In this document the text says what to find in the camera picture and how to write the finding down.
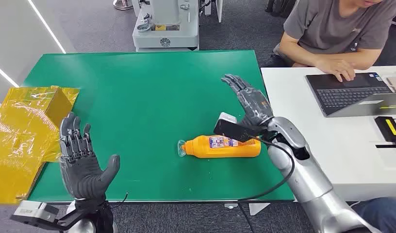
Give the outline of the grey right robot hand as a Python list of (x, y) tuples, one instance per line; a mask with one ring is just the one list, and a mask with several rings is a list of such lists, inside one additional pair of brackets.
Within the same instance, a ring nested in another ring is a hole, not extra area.
[(225, 74), (221, 81), (233, 90), (245, 111), (244, 117), (239, 122), (240, 125), (263, 126), (273, 117), (270, 103), (261, 90), (254, 88), (237, 75)]

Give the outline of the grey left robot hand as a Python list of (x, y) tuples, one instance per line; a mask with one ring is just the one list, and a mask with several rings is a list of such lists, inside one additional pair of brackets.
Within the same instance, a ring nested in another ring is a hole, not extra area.
[(104, 198), (120, 169), (120, 156), (110, 156), (102, 170), (93, 151), (91, 125), (80, 129), (81, 119), (69, 112), (60, 124), (60, 171), (68, 193), (77, 200)]

